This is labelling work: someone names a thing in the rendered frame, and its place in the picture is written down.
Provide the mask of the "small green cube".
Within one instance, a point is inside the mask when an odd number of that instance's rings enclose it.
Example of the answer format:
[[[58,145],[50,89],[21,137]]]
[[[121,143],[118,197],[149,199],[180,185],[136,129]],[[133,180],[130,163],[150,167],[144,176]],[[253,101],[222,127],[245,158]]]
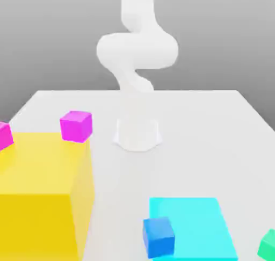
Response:
[[[266,261],[275,261],[275,229],[269,229],[264,235],[257,254]]]

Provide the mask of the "large yellow box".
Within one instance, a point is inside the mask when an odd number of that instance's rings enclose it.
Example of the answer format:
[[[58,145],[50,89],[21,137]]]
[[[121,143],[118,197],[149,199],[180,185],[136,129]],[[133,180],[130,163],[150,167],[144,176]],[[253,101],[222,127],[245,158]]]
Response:
[[[95,198],[90,141],[13,139],[0,151],[0,261],[82,261]]]

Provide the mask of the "small blue cube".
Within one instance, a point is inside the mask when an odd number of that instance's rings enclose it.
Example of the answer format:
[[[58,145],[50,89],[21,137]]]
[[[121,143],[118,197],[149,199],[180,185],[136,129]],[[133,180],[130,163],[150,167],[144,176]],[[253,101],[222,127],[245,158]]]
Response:
[[[149,259],[173,255],[175,233],[168,217],[144,219],[142,237]]]

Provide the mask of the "small magenta cube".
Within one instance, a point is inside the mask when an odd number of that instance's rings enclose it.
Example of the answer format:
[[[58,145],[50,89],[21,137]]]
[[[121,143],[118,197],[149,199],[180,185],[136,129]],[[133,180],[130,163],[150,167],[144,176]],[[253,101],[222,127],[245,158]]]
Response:
[[[13,144],[13,136],[8,123],[0,122],[0,151]]]
[[[64,140],[83,143],[92,135],[92,114],[69,111],[60,118],[60,126]]]

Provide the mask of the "large cyan box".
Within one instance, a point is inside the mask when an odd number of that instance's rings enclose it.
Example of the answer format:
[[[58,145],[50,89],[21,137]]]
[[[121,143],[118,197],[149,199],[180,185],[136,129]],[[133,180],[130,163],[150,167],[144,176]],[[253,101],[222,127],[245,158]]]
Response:
[[[175,233],[173,255],[153,261],[238,261],[216,198],[152,197],[149,215],[167,216]]]

